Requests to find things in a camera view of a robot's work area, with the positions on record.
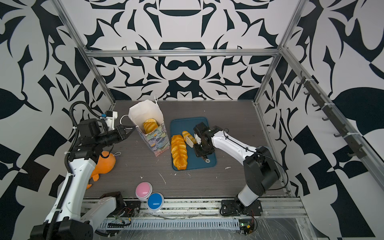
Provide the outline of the large striped croissant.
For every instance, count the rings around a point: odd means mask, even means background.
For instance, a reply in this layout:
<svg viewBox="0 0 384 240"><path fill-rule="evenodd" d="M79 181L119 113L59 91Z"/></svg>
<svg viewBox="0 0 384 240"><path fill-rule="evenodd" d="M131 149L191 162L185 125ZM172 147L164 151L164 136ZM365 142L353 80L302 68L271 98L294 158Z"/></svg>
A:
<svg viewBox="0 0 384 240"><path fill-rule="evenodd" d="M146 134L152 133L155 129L159 127L158 123L143 123L143 128Z"/></svg>

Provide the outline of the small striped croissant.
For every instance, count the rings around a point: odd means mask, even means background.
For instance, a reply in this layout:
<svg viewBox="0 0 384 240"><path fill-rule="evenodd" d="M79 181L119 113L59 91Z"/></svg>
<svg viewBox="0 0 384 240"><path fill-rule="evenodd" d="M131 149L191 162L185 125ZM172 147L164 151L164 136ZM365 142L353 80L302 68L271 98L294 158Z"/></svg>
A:
<svg viewBox="0 0 384 240"><path fill-rule="evenodd" d="M183 131L183 132L182 132L182 135L183 135L184 140L185 140L185 137L186 137L186 136L189 136L189 137L191 138L191 140L193 141L194 144L197 143L196 139L195 139L195 138L194 138L188 131Z"/></svg>

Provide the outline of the floral white paper bag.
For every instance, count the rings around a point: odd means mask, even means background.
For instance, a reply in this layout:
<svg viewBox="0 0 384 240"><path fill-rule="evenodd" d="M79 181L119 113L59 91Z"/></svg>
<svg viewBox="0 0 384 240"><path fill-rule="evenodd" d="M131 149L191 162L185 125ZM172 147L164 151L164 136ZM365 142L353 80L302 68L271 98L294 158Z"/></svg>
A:
<svg viewBox="0 0 384 240"><path fill-rule="evenodd" d="M120 117L119 123L122 122L124 117L128 117L131 120L141 139L156 157L170 148L171 144L166 130L164 116L157 100L145 100L133 105L129 108L127 114ZM155 119L159 127L152 133L146 134L143 123L150 118Z"/></svg>

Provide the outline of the knotted round bun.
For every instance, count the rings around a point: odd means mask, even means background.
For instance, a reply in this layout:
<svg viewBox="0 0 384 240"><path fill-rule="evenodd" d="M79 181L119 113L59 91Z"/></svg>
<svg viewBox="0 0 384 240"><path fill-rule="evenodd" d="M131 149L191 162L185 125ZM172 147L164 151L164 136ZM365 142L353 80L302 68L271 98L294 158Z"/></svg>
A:
<svg viewBox="0 0 384 240"><path fill-rule="evenodd" d="M157 121L153 118L147 119L145 123L157 123Z"/></svg>

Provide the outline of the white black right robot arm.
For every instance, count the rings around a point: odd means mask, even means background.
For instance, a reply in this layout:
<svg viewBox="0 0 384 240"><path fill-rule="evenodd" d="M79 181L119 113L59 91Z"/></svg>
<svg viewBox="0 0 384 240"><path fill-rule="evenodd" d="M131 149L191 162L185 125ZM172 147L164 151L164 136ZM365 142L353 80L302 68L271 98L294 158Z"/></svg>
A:
<svg viewBox="0 0 384 240"><path fill-rule="evenodd" d="M252 147L231 137L225 130L199 123L194 127L197 143L194 144L197 157L206 159L216 149L222 150L237 160L244 168L246 185L233 200L222 200L220 214L229 216L261 216L263 208L259 197L280 180L284 167L266 146Z"/></svg>

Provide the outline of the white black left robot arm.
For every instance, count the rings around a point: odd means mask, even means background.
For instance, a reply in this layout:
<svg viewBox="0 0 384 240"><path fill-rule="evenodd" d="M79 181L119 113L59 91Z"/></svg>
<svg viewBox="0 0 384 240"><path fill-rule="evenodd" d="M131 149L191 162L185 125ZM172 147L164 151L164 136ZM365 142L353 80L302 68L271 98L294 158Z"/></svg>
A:
<svg viewBox="0 0 384 240"><path fill-rule="evenodd" d="M126 140L134 126L115 125L117 112L107 111L98 115L93 110L93 119L77 122L74 110L77 105L90 106L77 101L70 106L69 116L75 130L73 142L65 153L67 175L58 199L44 223L33 227L31 240L91 240L100 224L110 215L117 215L125 207L121 192L104 194L84 215L81 214L88 181L103 150Z"/></svg>

